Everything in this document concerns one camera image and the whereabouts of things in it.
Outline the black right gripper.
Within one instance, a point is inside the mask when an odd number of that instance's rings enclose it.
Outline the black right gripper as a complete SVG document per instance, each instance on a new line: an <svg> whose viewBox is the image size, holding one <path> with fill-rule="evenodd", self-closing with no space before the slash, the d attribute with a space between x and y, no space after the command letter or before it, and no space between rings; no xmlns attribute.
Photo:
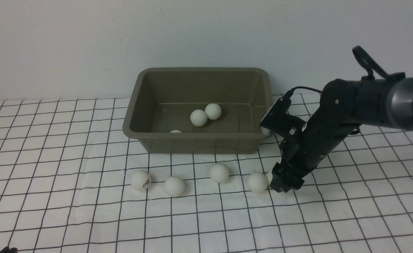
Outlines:
<svg viewBox="0 0 413 253"><path fill-rule="evenodd" d="M282 162L271 170L270 188L278 193L300 189L304 177L359 127L359 122L319 106L307 127L294 140L282 143Z"/></svg>

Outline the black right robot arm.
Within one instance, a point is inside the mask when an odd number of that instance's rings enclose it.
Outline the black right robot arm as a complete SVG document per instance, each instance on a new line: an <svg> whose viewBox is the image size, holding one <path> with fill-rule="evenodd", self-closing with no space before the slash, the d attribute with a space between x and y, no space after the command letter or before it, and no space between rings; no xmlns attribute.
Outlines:
<svg viewBox="0 0 413 253"><path fill-rule="evenodd" d="M278 99L260 123L283 138L270 182L277 192L300 189L304 177L361 125L413 130L413 78L335 79L322 90L308 121L287 113L292 95L290 90Z"/></svg>

